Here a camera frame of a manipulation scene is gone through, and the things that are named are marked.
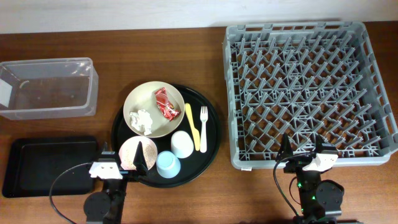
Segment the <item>white fork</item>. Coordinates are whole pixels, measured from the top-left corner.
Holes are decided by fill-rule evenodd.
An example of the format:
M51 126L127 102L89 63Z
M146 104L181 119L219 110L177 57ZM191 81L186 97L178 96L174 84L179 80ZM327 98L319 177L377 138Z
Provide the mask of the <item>white fork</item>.
M206 122L208 119L207 106L202 106L200 110L201 133L200 133L200 152L207 151Z

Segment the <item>wooden table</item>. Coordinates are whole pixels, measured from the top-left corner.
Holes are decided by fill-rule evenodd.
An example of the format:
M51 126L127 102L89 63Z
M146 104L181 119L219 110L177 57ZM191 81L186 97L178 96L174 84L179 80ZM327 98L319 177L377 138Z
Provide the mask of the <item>wooden table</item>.
M398 115L398 22L367 23L395 115ZM97 114L92 117L9 121L0 118L0 181L13 140L23 137L90 134L110 140L116 112L128 93L151 80L198 90L216 108L223 138L219 153L199 178L173 189L128 185L123 223L274 223L293 212L278 193L271 170L241 172L229 157L228 110L221 43L225 28L121 30L0 35L0 61L90 57L99 75ZM322 176L344 186L345 220L398 222L398 155L376 167L336 168ZM277 175L288 192L291 175ZM87 195L55 197L57 207L83 223ZM0 198L2 223L64 223L48 197Z

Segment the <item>snack wrapper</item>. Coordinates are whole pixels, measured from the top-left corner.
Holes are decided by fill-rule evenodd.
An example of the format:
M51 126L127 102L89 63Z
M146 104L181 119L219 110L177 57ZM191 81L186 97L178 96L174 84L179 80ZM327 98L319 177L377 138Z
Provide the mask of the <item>snack wrapper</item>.
M178 116L181 111L174 108L173 104L169 101L166 94L166 89L163 87L155 92L157 107L162 112L163 116L169 121L172 121L176 116Z

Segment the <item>dish rack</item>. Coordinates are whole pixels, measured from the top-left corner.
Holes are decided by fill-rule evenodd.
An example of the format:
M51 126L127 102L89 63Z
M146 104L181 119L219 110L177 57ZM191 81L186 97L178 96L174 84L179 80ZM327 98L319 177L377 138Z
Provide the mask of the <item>dish rack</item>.
M284 133L294 153L319 134L339 151L336 166L379 165L398 149L363 23L229 26L223 58L235 168L273 168Z

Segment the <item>black tray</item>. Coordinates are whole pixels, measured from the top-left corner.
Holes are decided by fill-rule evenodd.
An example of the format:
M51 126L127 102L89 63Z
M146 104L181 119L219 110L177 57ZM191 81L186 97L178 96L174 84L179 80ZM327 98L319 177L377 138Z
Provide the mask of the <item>black tray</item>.
M48 196L53 181L65 170L91 162L98 144L92 136L18 139L12 143L3 196ZM87 167L65 174L54 186L54 195L87 194L94 187Z
M194 150L192 155L185 159L180 159L181 162L181 171L177 174L177 176L166 179L161 177L156 170L156 167L153 167L148 171L146 177L142 177L139 179L140 183L151 187L159 187L159 188L167 188L167 187L176 187L182 184L185 184L196 177L198 177L201 173L203 173L206 168L211 164L215 156L217 155L218 148L220 146L221 141L221 126L220 120L218 119L218 115L216 110L211 105L211 103L200 93L191 88L181 86L181 85L173 85L177 90L181 93L184 101L186 103L190 103L192 107L192 116L195 127L200 131L201 130L201 121L200 121L200 108L202 106L208 107L209 119L206 124L207 130L207 151L205 153L201 153L199 151ZM186 131L191 139L192 132L189 127L188 119L185 116L182 119L180 126L174 131ZM173 133L170 133L161 138L152 138L157 146L158 153L162 151L170 151L170 142ZM122 144L127 141L129 138L137 136L136 133L131 131L129 126L127 126L126 122L123 118L123 107L120 109L113 123L112 128L112 148L114 151L118 152Z

